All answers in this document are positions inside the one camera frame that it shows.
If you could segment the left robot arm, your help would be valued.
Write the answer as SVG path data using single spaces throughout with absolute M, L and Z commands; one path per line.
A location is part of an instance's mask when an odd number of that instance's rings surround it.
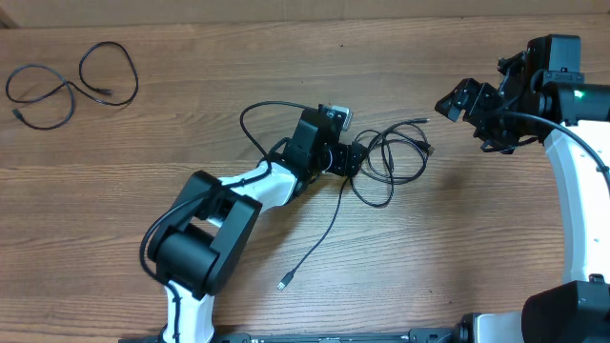
M 148 228 L 139 261 L 165 289 L 168 321 L 153 342 L 210 342 L 214 298 L 244 251 L 259 215 L 304 193 L 324 172 L 353 176 L 366 152 L 342 144 L 353 113 L 340 106 L 300 107 L 295 132 L 238 176 L 197 171 Z

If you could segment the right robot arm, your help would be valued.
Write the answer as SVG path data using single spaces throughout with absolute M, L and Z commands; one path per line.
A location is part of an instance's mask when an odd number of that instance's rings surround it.
M 435 110 L 474 126 L 484 152 L 540 142 L 556 179 L 563 225 L 562 283 L 519 311 L 470 313 L 456 342 L 609 339 L 609 88 L 588 84 L 580 38 L 549 34 L 498 60 L 498 87 L 463 79 Z

